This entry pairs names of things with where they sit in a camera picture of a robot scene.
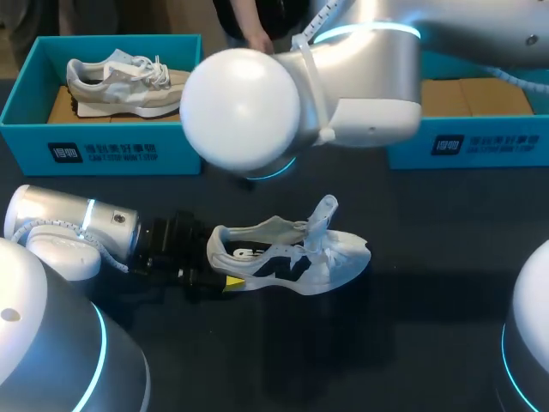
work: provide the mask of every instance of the glowing blue ring light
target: glowing blue ring light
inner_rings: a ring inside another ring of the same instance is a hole
[[[278,172],[276,173],[272,173],[270,174],[269,176],[263,176],[262,178],[247,178],[248,180],[266,180],[266,179],[271,179],[271,178],[274,178],[280,174],[283,174],[286,170],[288,170],[292,164],[295,162],[295,157],[293,159],[290,160],[290,162],[285,165],[281,170],[279,170]]]
[[[92,396],[92,393],[94,393],[95,386],[97,385],[97,382],[100,380],[101,371],[103,370],[103,365],[105,364],[105,356],[106,356],[106,328],[105,328],[105,321],[103,320],[103,317],[101,316],[100,310],[94,305],[94,309],[97,312],[97,317],[100,319],[100,325],[101,325],[101,350],[100,350],[100,359],[97,362],[97,367],[95,368],[95,373],[92,377],[91,382],[89,383],[89,386],[87,387],[86,391],[84,392],[84,396],[80,400],[80,402],[75,406],[74,409],[72,409],[72,412],[81,412],[84,406],[86,406],[87,401]]]
[[[507,375],[509,376],[509,379],[511,381],[511,384],[515,387],[516,392],[521,396],[522,400],[530,407],[533,412],[540,412],[539,409],[537,409],[533,404],[528,400],[528,398],[522,393],[518,385],[516,384],[515,380],[513,379],[513,375],[511,375],[511,371],[509,370],[509,367],[507,366],[507,360],[505,359],[505,347],[504,347],[504,336],[505,336],[505,325],[504,325],[504,331],[501,334],[501,355],[504,358],[504,365],[505,365],[505,371],[507,372]]]
[[[366,27],[368,27],[370,30],[395,30],[397,32],[410,33],[416,36],[418,39],[421,39],[421,34],[419,33],[419,30],[414,27],[408,26],[406,24],[393,23],[389,21],[371,21],[367,23],[348,24],[346,26],[332,28],[327,32],[319,34],[315,38],[314,43],[315,44],[320,43],[321,41],[331,39],[335,36],[340,36],[342,34],[349,34],[359,28],[366,28]]]
[[[84,215],[84,222],[82,223],[82,229],[86,230],[89,226],[89,222],[92,220],[92,210],[94,210],[95,200],[90,199],[87,202],[86,214]]]

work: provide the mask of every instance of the blue shoe box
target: blue shoe box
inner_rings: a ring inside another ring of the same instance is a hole
[[[100,62],[115,49],[192,71],[200,35],[40,37],[0,116],[0,132],[27,176],[198,174],[179,122],[48,124],[71,58]]]
[[[422,63],[424,79],[489,77],[479,66],[434,53],[424,53]],[[511,74],[549,84],[548,70]],[[549,94],[525,94],[533,116],[423,118],[415,137],[388,147],[390,168],[549,166]]]

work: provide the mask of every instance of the person's hand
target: person's hand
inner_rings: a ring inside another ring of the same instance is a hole
[[[246,36],[246,41],[248,42],[248,47],[250,49],[257,50],[258,52],[266,54],[275,53],[273,41],[270,39],[265,30],[259,30]]]

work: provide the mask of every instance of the dark tabletop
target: dark tabletop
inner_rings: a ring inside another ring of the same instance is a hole
[[[0,107],[12,82],[0,82]],[[266,288],[189,302],[103,273],[96,302],[139,343],[151,412],[496,411],[492,366],[522,264],[549,233],[549,169],[392,172],[382,150],[316,148],[245,191],[200,177],[27,179],[0,139],[0,215],[21,184],[207,224],[303,220],[367,239],[366,272],[329,294]]]

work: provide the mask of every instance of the logo on box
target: logo on box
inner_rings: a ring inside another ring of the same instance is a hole
[[[48,143],[56,163],[82,163],[82,156],[76,143]]]
[[[463,135],[441,135],[432,146],[432,156],[457,155],[463,144]]]

